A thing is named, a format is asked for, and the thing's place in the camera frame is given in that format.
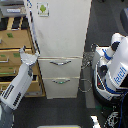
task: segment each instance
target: floor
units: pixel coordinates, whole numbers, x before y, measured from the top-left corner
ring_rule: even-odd
[[[104,3],[100,0],[92,0],[85,45],[86,57],[88,57],[88,53],[92,54],[91,44],[109,46],[112,34],[119,32],[127,35],[120,22],[120,12],[125,7],[128,7],[127,0],[124,2],[106,0]],[[90,67],[82,69],[81,79],[91,81]],[[82,90],[90,88],[88,81],[80,80],[79,85]],[[104,110],[104,116],[108,115],[108,111],[108,109]],[[79,90],[76,99],[23,98],[18,109],[14,111],[14,115],[14,128],[36,128],[44,125],[79,125],[82,128],[92,128],[91,115],[98,117],[102,128],[106,121],[92,90],[87,93]]]

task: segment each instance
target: drawer handle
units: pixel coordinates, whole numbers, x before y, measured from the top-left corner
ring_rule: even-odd
[[[14,70],[14,72],[0,72],[0,75],[12,75],[15,73],[16,73],[16,70]]]
[[[8,61],[9,61],[9,58],[7,58],[7,60],[5,61],[0,61],[0,63],[8,63]]]
[[[64,84],[64,83],[66,83],[68,81],[70,81],[70,79],[52,80],[52,82],[55,82],[57,84]]]
[[[70,62],[71,62],[70,60],[68,60],[68,61],[66,61],[66,62],[59,62],[59,63],[54,62],[54,61],[50,61],[50,63],[55,64],[55,65],[65,65],[65,64],[68,64],[68,63],[70,63]]]

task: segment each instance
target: green sticker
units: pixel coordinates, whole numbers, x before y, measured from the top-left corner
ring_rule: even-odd
[[[0,55],[1,57],[6,57],[5,55]]]
[[[46,7],[44,5],[41,5],[40,7],[40,11],[42,11],[42,13],[46,10]]]
[[[13,38],[12,33],[7,33],[7,36],[8,36],[9,38]]]
[[[13,56],[19,58],[20,57],[20,53],[13,53]]]
[[[12,67],[9,67],[9,69],[13,69]]]

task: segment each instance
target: wooden cabinet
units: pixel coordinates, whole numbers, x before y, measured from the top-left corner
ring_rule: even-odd
[[[14,18],[9,18],[7,30],[0,31],[0,92],[4,91],[18,74],[21,65],[19,49],[26,46],[25,52],[34,54],[34,46],[28,29],[21,30],[23,18],[17,30],[11,30]],[[45,96],[38,62],[33,67],[33,81],[25,96]]]

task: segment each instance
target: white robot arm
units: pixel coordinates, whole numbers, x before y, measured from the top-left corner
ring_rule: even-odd
[[[29,88],[33,79],[32,67],[37,61],[39,53],[35,55],[24,53],[25,47],[20,49],[22,65],[18,75],[12,80],[8,88],[0,96],[0,128],[11,128],[13,110],[17,109],[22,97]]]

